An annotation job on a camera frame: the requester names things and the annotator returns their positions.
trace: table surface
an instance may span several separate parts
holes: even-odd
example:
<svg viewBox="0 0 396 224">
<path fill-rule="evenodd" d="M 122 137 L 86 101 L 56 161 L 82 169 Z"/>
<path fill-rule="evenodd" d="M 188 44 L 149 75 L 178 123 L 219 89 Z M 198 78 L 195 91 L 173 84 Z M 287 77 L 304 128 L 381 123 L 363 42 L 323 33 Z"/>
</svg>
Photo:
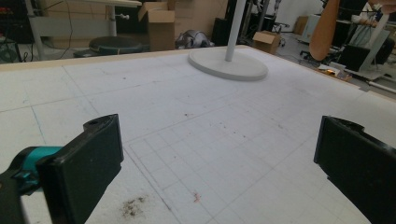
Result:
<svg viewBox="0 0 396 224">
<path fill-rule="evenodd" d="M 323 115 L 396 147 L 396 102 L 255 49 L 256 82 L 212 77 L 188 50 L 0 65 L 0 170 L 119 114 L 125 160 L 88 223 L 369 223 L 313 163 Z M 133 199 L 144 198 L 133 207 Z M 23 197 L 50 223 L 42 193 Z"/>
</svg>

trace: debris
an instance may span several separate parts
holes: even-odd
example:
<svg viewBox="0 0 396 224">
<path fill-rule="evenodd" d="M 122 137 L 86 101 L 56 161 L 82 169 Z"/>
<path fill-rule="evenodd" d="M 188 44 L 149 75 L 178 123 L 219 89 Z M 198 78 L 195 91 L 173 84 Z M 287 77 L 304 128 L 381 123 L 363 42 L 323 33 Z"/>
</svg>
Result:
<svg viewBox="0 0 396 224">
<path fill-rule="evenodd" d="M 201 200 L 201 195 L 199 195 L 197 192 L 194 192 L 194 202 L 198 203 Z"/>
</svg>

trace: orange object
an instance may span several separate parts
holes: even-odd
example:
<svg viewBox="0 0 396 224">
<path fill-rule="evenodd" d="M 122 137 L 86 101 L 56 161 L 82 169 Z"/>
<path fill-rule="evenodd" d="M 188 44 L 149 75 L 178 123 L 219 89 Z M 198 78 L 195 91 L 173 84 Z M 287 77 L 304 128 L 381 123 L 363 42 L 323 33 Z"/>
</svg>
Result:
<svg viewBox="0 0 396 224">
<path fill-rule="evenodd" d="M 335 32 L 339 5 L 340 0 L 329 0 L 312 34 L 309 52 L 317 61 L 322 61 L 329 53 Z"/>
</svg>

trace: cable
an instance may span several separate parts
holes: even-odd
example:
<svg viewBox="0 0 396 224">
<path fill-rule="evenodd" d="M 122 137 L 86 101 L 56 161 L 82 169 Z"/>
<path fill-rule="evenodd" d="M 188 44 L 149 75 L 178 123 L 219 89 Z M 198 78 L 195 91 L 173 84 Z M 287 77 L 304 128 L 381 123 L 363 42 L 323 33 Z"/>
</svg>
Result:
<svg viewBox="0 0 396 224">
<path fill-rule="evenodd" d="M 55 3 L 55 4 L 50 5 L 49 7 L 45 7 L 45 8 L 43 8 L 43 9 L 38 9 L 37 11 L 46 11 L 46 10 L 52 8 L 52 7 L 55 7 L 55 6 L 59 5 L 59 4 L 61 4 L 62 2 L 63 2 L 63 1 L 57 2 L 57 3 Z"/>
<path fill-rule="evenodd" d="M 72 35 L 73 35 L 73 23 L 72 23 L 72 17 L 71 17 L 71 13 L 70 13 L 70 7 L 69 7 L 69 3 L 67 1 L 65 1 L 65 3 L 66 3 L 66 6 L 67 6 L 67 14 L 69 16 L 69 24 L 70 24 L 69 46 L 67 47 L 67 49 L 64 50 L 64 53 L 62 54 L 62 56 L 60 58 L 58 58 L 57 60 L 62 59 L 62 57 L 70 49 L 71 42 L 72 42 Z"/>
</svg>

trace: cardboard box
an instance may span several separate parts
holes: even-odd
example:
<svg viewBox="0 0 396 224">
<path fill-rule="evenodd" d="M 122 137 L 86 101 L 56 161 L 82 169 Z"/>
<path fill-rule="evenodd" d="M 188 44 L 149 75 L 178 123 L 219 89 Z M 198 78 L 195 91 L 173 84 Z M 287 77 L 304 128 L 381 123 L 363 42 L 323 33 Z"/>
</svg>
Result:
<svg viewBox="0 0 396 224">
<path fill-rule="evenodd" d="M 175 49 L 175 11 L 169 10 L 168 2 L 144 3 L 137 17 L 148 25 L 150 51 Z"/>
<path fill-rule="evenodd" d="M 294 24 L 293 33 L 297 35 L 302 35 L 307 22 L 308 22 L 307 16 L 299 17 L 296 23 Z"/>
<path fill-rule="evenodd" d="M 256 32 L 253 36 L 253 48 L 275 54 L 280 43 L 280 35 L 268 31 Z"/>
</svg>

